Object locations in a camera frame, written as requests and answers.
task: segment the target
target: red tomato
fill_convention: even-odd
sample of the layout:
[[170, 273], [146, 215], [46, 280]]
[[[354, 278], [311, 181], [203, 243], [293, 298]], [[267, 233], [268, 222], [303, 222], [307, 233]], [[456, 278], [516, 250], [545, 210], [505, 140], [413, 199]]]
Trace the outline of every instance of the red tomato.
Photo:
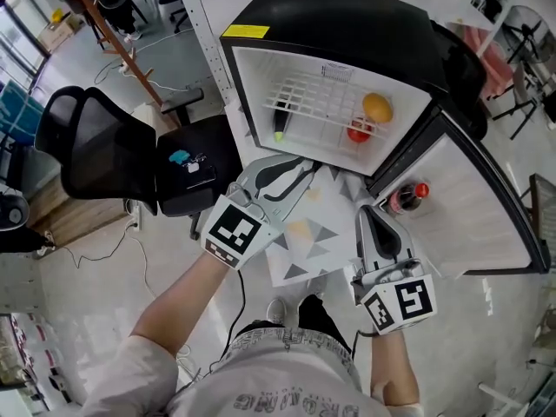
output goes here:
[[[367, 123], [365, 124], [365, 127], [363, 127], [363, 122], [361, 121], [351, 121], [351, 124], [354, 127], [357, 127], [358, 129], [366, 129], [367, 131], [373, 131], [373, 127], [371, 127]], [[369, 137], [371, 137], [371, 135], [368, 135], [367, 133], [363, 133], [362, 131], [357, 131], [356, 129], [347, 129], [347, 135], [352, 141], [357, 143], [365, 142]]]

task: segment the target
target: human arm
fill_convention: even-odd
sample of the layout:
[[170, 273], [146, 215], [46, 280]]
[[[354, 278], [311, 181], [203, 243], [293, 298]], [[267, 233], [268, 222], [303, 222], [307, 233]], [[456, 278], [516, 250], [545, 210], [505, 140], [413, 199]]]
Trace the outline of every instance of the human arm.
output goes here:
[[401, 331], [373, 338], [371, 391], [384, 386], [384, 404], [391, 407], [419, 403], [419, 386]]
[[131, 335], [139, 335], [176, 356], [221, 285], [228, 266], [203, 253], [193, 266], [142, 313]]
[[203, 254], [142, 313], [84, 404], [83, 417], [140, 416], [164, 409], [175, 394], [177, 351], [228, 272]]

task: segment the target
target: red bottle cap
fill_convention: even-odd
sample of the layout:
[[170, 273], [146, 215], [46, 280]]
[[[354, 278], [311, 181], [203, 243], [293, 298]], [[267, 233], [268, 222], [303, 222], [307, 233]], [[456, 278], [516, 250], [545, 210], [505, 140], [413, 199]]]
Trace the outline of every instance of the red bottle cap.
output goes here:
[[428, 193], [428, 185], [426, 185], [425, 183], [422, 182], [415, 186], [415, 196], [417, 196], [418, 198], [426, 198], [428, 196]]

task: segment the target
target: power strip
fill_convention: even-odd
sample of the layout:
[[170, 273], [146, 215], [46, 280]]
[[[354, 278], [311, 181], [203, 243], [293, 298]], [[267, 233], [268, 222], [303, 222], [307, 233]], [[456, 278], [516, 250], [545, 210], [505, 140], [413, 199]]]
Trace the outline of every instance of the power strip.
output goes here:
[[125, 74], [128, 71], [129, 71], [129, 65], [126, 64], [125, 62], [122, 62], [122, 64], [120, 65], [120, 68], [118, 68], [118, 72], [120, 74]]
[[142, 227], [141, 204], [139, 201], [133, 201], [133, 208], [131, 209], [131, 217], [136, 224], [133, 226], [135, 232], [140, 232]]

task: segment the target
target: speaker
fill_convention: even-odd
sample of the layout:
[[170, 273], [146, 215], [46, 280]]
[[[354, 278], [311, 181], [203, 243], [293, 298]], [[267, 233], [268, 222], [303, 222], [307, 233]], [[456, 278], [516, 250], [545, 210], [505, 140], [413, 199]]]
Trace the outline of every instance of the speaker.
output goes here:
[[29, 219], [29, 204], [19, 195], [0, 194], [0, 231], [23, 226]]

